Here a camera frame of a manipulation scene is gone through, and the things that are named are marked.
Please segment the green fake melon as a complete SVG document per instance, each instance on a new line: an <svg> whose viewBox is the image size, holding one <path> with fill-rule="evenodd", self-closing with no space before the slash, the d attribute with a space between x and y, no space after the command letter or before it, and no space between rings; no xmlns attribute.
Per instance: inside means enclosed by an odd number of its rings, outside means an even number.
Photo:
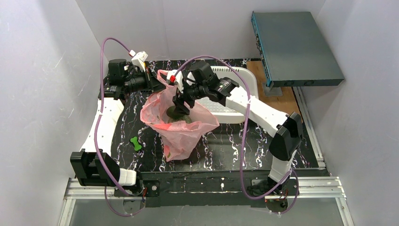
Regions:
<svg viewBox="0 0 399 226"><path fill-rule="evenodd" d="M168 123L174 123L174 122L179 122L179 121L183 121L187 124L192 123L192 119L190 118L189 115L183 115L183 116L179 116L177 118L169 118Z"/></svg>

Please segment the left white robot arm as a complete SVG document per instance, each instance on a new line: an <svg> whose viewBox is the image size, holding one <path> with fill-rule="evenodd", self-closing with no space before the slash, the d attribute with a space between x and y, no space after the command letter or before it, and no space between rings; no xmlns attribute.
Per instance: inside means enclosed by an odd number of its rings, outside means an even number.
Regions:
<svg viewBox="0 0 399 226"><path fill-rule="evenodd" d="M142 59L113 59L108 63L108 74L103 80L100 90L97 111L90 133L81 150L73 152L70 162L75 176L81 186L110 186L115 183L109 177L105 166L120 186L134 186L137 172L122 169L111 158L112 139L116 125L124 110L124 103L132 92L153 93L161 91L165 86L157 80Z"/></svg>

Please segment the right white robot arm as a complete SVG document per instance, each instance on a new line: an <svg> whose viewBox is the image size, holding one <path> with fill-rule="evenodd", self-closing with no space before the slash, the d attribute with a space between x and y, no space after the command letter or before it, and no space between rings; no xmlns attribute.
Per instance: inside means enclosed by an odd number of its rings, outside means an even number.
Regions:
<svg viewBox="0 0 399 226"><path fill-rule="evenodd" d="M287 114L279 111L251 95L244 78L232 67L229 67L230 71L240 82L231 76L218 76L205 61L194 63L187 75L182 74L185 67L186 64L183 64L178 70L167 73L167 83L177 87L173 98L175 113L188 115L195 101L208 98L243 114L245 125L248 120L258 124L272 137L269 144L272 165L267 178L268 186L271 191L281 188L293 172L291 164L303 138L301 116L296 112Z"/></svg>

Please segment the fake green avocado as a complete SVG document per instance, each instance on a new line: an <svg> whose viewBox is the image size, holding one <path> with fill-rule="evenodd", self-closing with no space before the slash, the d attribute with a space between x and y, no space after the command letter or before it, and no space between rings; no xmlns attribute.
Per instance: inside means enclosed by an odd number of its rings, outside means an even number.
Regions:
<svg viewBox="0 0 399 226"><path fill-rule="evenodd" d="M178 119L182 115L176 110L176 106L171 106L166 110L166 114L171 119Z"/></svg>

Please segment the pink plastic bag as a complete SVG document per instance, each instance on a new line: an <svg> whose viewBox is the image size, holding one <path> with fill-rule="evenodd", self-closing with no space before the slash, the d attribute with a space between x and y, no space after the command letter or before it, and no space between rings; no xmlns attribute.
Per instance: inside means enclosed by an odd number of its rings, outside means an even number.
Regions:
<svg viewBox="0 0 399 226"><path fill-rule="evenodd" d="M157 71L156 78L166 86L166 89L151 94L140 111L141 122L161 135L166 161L189 158L199 139L219 127L217 118L199 103L190 110L189 117L192 123L168 122L170 118L167 116L167 109L174 106L172 97L176 94L176 87L168 85L162 75L172 72L175 70Z"/></svg>

